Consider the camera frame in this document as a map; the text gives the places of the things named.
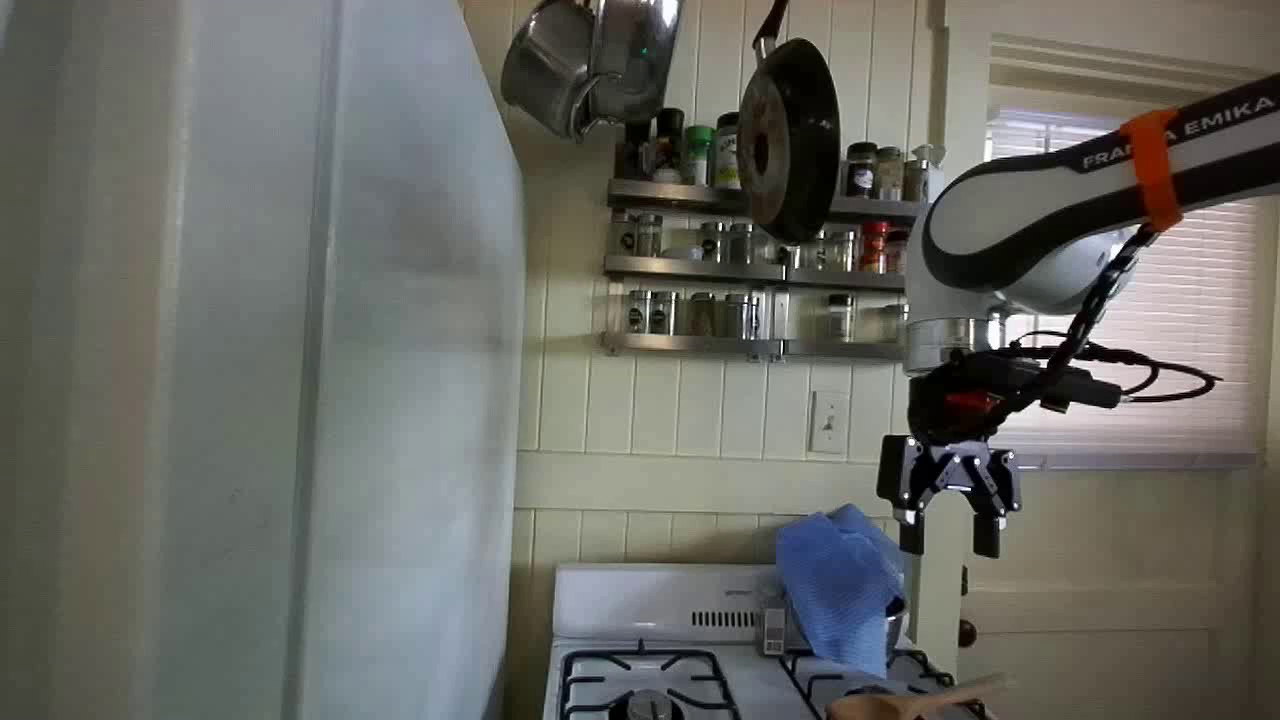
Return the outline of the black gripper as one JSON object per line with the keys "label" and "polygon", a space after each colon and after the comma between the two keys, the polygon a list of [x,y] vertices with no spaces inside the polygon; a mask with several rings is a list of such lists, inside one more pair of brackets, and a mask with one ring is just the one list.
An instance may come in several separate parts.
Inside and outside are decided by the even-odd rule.
{"label": "black gripper", "polygon": [[910,433],[881,443],[878,497],[898,508],[899,553],[923,554],[923,512],[935,492],[972,504],[972,553],[1001,559],[1003,514],[1019,508],[1012,451],[993,437],[1015,393],[1007,355],[960,355],[910,378]]}

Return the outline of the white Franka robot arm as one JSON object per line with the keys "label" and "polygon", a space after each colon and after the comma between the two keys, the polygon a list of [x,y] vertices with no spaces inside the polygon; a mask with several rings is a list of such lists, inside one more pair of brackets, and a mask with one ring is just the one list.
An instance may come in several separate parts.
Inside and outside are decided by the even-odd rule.
{"label": "white Franka robot arm", "polygon": [[960,171],[906,246],[910,433],[881,443],[878,497],[899,548],[923,553],[923,508],[960,492],[972,553],[996,554],[1019,508],[1001,424],[1025,407],[1147,404],[1161,359],[1094,343],[1137,255],[1193,207],[1280,183],[1280,75],[1186,109],[1156,109],[1108,137]]}

